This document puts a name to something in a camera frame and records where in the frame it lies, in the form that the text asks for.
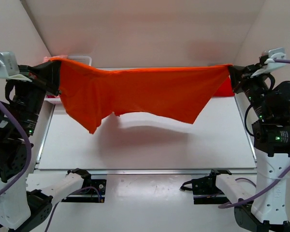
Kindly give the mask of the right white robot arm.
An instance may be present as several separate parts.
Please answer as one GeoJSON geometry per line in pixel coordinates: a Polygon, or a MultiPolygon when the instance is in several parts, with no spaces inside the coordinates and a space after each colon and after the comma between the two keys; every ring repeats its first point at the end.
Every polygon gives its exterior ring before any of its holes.
{"type": "Polygon", "coordinates": [[[232,90],[244,93],[257,115],[252,135],[257,158],[256,192],[249,197],[228,174],[207,181],[211,193],[222,191],[236,223],[251,232],[290,232],[286,212],[286,174],[290,171],[290,81],[278,85],[260,66],[228,67],[232,90]]]}

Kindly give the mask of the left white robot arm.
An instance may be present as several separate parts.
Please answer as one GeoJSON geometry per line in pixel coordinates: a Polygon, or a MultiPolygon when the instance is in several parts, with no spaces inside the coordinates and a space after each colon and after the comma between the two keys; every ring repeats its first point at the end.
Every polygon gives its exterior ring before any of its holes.
{"type": "Polygon", "coordinates": [[[26,189],[26,171],[32,158],[29,137],[36,128],[46,94],[59,94],[60,67],[58,60],[34,67],[20,65],[23,78],[9,78],[6,102],[0,101],[0,228],[11,232],[33,230],[62,199],[91,188],[90,174],[74,169],[52,186],[26,189]]]}

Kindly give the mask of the orange t shirt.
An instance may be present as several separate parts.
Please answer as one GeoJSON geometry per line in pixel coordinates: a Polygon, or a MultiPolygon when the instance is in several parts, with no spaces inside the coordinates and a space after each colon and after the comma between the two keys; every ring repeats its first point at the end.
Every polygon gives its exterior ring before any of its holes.
{"type": "Polygon", "coordinates": [[[145,112],[192,124],[229,77],[228,64],[206,67],[94,68],[77,105],[66,113],[94,133],[110,114],[145,112]]]}

